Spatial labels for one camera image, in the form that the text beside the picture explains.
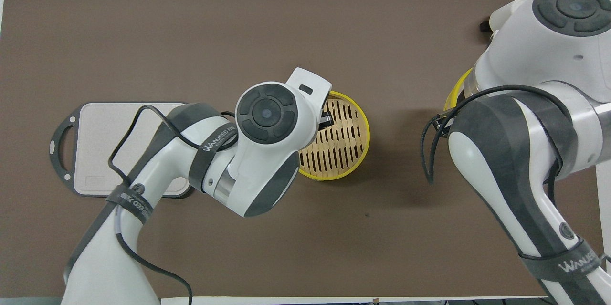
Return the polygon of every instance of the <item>yellow slotted disc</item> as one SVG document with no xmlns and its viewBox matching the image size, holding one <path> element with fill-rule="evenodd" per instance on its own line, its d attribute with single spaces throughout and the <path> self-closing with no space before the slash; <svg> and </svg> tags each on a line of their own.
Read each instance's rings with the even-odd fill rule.
<svg viewBox="0 0 611 305">
<path fill-rule="evenodd" d="M 369 149 L 369 123 L 351 98 L 330 92 L 323 111 L 334 124 L 316 134 L 312 144 L 299 151 L 299 172 L 311 179 L 329 181 L 350 174 Z"/>
</svg>

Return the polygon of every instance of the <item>round control pad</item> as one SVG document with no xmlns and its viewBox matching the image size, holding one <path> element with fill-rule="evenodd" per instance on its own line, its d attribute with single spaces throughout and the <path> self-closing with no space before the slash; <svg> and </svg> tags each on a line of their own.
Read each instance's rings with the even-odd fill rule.
<svg viewBox="0 0 611 305">
<path fill-rule="evenodd" d="M 611 29 L 609 0 L 533 0 L 537 20 L 552 31 L 591 37 Z"/>
<path fill-rule="evenodd" d="M 236 122 L 250 140 L 277 143 L 290 135 L 297 123 L 295 96 L 279 84 L 254 87 L 238 103 Z"/>
</svg>

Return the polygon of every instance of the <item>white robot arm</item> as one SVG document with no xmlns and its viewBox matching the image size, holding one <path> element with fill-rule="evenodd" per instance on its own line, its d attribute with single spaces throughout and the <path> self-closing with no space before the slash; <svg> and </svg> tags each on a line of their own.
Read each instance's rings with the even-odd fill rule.
<svg viewBox="0 0 611 305">
<path fill-rule="evenodd" d="M 550 298 L 611 305 L 600 257 L 543 189 L 611 158 L 611 2 L 518 0 L 490 25 L 438 136 Z"/>
<path fill-rule="evenodd" d="M 170 182 L 185 177 L 240 216 L 269 211 L 297 173 L 297 151 L 318 131 L 330 87 L 301 68 L 286 83 L 255 85 L 238 101 L 237 127 L 203 103 L 170 112 L 174 127 L 159 126 L 75 249 L 62 304 L 159 304 L 128 251 Z"/>
</svg>

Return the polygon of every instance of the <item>brown mat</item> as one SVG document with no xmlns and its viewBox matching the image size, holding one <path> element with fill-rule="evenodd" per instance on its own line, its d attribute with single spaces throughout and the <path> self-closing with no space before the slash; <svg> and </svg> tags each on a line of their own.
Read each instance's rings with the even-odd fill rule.
<svg viewBox="0 0 611 305">
<path fill-rule="evenodd" d="M 353 98 L 371 146 L 353 174 L 299 175 L 245 220 L 204 194 L 162 199 L 142 256 L 200 296 L 543 295 L 447 145 L 436 183 L 422 126 L 486 48 L 479 22 L 511 0 L 5 0 L 0 42 L 0 297 L 61 296 L 63 268 L 103 205 L 59 181 L 55 127 L 90 101 L 203 101 L 300 66 Z M 602 251 L 594 169 L 557 185 L 576 233 Z M 184 296 L 155 273 L 162 298 Z"/>
</svg>

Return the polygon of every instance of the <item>gray velcro strap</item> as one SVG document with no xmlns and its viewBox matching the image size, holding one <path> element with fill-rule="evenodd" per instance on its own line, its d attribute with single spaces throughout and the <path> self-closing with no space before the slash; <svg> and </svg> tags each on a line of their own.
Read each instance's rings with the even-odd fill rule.
<svg viewBox="0 0 611 305">
<path fill-rule="evenodd" d="M 146 223 L 151 214 L 153 214 L 153 207 L 147 199 L 125 185 L 116 186 L 113 192 L 106 198 L 106 201 L 116 203 L 116 205 L 128 210 L 142 224 Z"/>
<path fill-rule="evenodd" d="M 602 261 L 585 240 L 579 238 L 569 251 L 552 257 L 521 255 L 522 263 L 537 279 L 563 283 L 581 279 L 600 267 Z"/>
<path fill-rule="evenodd" d="M 216 155 L 216 151 L 229 141 L 229 139 L 238 134 L 238 128 L 231 122 L 222 125 L 212 132 L 201 146 L 197 149 L 193 163 L 189 170 L 189 184 L 197 190 L 203 191 L 201 184 L 206 177 L 208 168 Z"/>
</svg>

